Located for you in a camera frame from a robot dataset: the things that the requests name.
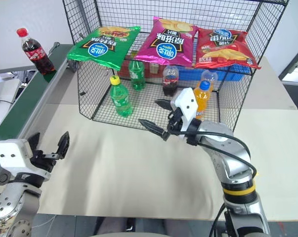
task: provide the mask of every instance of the white table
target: white table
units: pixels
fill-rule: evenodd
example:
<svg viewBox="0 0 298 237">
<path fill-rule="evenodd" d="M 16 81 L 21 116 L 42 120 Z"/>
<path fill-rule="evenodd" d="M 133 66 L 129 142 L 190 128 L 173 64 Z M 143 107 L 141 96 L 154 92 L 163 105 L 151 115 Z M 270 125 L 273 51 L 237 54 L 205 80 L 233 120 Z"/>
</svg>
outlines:
<svg viewBox="0 0 298 237">
<path fill-rule="evenodd" d="M 12 103 L 16 97 L 19 86 L 19 79 L 0 81 L 0 100 Z M 10 103 L 4 101 L 0 101 L 0 123 L 5 118 L 10 107 L 12 106 Z"/>
<path fill-rule="evenodd" d="M 298 110 L 265 59 L 262 66 L 235 135 L 250 147 L 268 220 L 298 220 Z M 259 86 L 262 80 L 266 89 Z M 46 153 L 55 152 L 60 136 L 70 132 L 66 158 L 42 186 L 39 213 L 215 217 L 222 188 L 202 148 L 178 137 L 163 142 L 147 131 L 90 121 L 78 113 L 76 86 L 65 75 L 32 128 L 43 133 L 40 149 Z M 268 99 L 272 92 L 276 99 Z"/>
</svg>

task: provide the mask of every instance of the red chip bag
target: red chip bag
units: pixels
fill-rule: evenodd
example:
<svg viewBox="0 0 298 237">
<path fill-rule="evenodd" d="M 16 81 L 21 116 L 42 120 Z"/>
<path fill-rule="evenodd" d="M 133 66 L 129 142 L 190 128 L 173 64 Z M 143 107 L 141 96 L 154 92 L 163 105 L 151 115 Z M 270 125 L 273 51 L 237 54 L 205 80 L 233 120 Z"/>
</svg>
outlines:
<svg viewBox="0 0 298 237">
<path fill-rule="evenodd" d="M 236 63 L 260 69 L 247 46 L 246 35 L 245 31 L 199 28 L 196 67 L 211 69 Z"/>
</svg>

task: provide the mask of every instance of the plastic bottle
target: plastic bottle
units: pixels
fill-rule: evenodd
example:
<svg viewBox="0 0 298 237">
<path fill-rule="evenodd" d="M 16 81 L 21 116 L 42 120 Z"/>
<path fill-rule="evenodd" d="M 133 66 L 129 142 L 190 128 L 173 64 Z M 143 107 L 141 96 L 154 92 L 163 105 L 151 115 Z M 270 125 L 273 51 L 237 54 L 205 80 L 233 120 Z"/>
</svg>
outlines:
<svg viewBox="0 0 298 237">
<path fill-rule="evenodd" d="M 30 61 L 35 64 L 38 71 L 42 75 L 55 72 L 54 65 L 48 58 L 44 49 L 41 47 L 38 41 L 28 36 L 26 28 L 18 29 L 17 34 L 19 37 L 21 37 L 23 51 L 28 56 Z"/>
<path fill-rule="evenodd" d="M 210 99 L 210 85 L 208 80 L 201 81 L 200 85 L 194 89 L 196 102 L 198 104 L 196 118 L 201 119 L 207 108 L 207 102 Z"/>
<path fill-rule="evenodd" d="M 114 102 L 117 113 L 123 117 L 131 115 L 133 109 L 129 101 L 127 88 L 120 83 L 119 76 L 110 77 L 110 83 L 112 85 L 110 89 L 110 97 Z"/>
<path fill-rule="evenodd" d="M 217 73 L 212 73 L 209 70 L 205 70 L 201 75 L 201 81 L 203 80 L 208 80 L 211 83 L 209 91 L 212 92 L 214 84 L 216 83 L 216 81 L 218 81 L 218 75 Z"/>
<path fill-rule="evenodd" d="M 145 87 L 144 64 L 140 61 L 130 61 L 129 74 L 132 87 L 135 90 L 142 90 Z"/>
<path fill-rule="evenodd" d="M 164 95 L 174 95 L 178 85 L 178 75 L 176 66 L 166 66 L 164 68 L 162 81 Z"/>
</svg>

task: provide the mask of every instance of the potato chip bag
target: potato chip bag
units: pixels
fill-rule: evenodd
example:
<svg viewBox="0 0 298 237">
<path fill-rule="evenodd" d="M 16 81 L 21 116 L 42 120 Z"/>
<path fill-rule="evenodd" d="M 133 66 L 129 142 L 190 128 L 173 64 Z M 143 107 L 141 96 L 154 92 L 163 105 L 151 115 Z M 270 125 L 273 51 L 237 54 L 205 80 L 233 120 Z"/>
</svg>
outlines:
<svg viewBox="0 0 298 237">
<path fill-rule="evenodd" d="M 193 40 L 197 27 L 181 21 L 153 18 L 153 29 L 136 60 L 162 65 L 192 66 Z"/>
<path fill-rule="evenodd" d="M 260 69 L 247 46 L 246 35 L 245 31 L 199 28 L 196 67 L 211 69 L 239 64 Z"/>
<path fill-rule="evenodd" d="M 139 26 L 100 27 L 75 44 L 67 57 L 78 61 L 95 61 L 119 71 L 139 31 Z"/>
</svg>

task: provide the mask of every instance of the pink chip bag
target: pink chip bag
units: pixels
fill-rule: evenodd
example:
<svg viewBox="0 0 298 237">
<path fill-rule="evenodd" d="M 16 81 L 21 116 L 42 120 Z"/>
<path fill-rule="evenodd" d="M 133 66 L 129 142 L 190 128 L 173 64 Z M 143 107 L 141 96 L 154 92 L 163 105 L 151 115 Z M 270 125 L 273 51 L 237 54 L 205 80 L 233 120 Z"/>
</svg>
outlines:
<svg viewBox="0 0 298 237">
<path fill-rule="evenodd" d="M 192 66 L 197 27 L 181 21 L 153 18 L 153 29 L 135 56 L 136 60 L 162 65 Z"/>
</svg>

